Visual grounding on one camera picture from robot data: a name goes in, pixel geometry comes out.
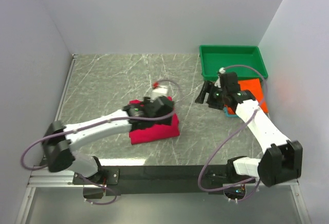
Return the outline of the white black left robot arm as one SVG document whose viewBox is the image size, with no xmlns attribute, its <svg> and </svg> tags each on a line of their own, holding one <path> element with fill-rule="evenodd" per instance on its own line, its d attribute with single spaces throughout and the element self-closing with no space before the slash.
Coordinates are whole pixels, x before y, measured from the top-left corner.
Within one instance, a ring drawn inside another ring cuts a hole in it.
<svg viewBox="0 0 329 224">
<path fill-rule="evenodd" d="M 174 101 L 166 96 L 152 100 L 145 97 L 138 104 L 129 104 L 107 116 L 77 124 L 51 124 L 42 142 L 47 167 L 51 173 L 72 171 L 85 178 L 103 175 L 100 161 L 79 149 L 97 140 L 143 130 L 155 124 L 170 125 Z"/>
</svg>

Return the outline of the crimson red t shirt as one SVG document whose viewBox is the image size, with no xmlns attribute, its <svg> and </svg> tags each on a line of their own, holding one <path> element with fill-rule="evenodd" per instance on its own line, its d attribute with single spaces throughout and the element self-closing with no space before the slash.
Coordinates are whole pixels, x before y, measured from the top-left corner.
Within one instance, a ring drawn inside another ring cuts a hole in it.
<svg viewBox="0 0 329 224">
<path fill-rule="evenodd" d="M 129 132 L 131 145 L 174 138 L 179 135 L 179 119 L 177 114 L 173 115 L 171 125 L 155 124 L 147 129 Z"/>
</svg>

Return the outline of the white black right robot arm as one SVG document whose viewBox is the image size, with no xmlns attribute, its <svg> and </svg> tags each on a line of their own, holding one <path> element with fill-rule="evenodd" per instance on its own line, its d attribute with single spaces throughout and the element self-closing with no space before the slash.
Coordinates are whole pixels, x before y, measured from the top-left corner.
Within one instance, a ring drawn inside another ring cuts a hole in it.
<svg viewBox="0 0 329 224">
<path fill-rule="evenodd" d="M 239 156 L 226 164 L 226 178 L 239 182 L 245 176 L 260 179 L 267 187 L 298 179 L 302 173 L 303 147 L 280 132 L 249 89 L 242 89 L 235 72 L 219 73 L 215 82 L 205 81 L 196 103 L 231 109 L 257 139 L 260 159 Z"/>
</svg>

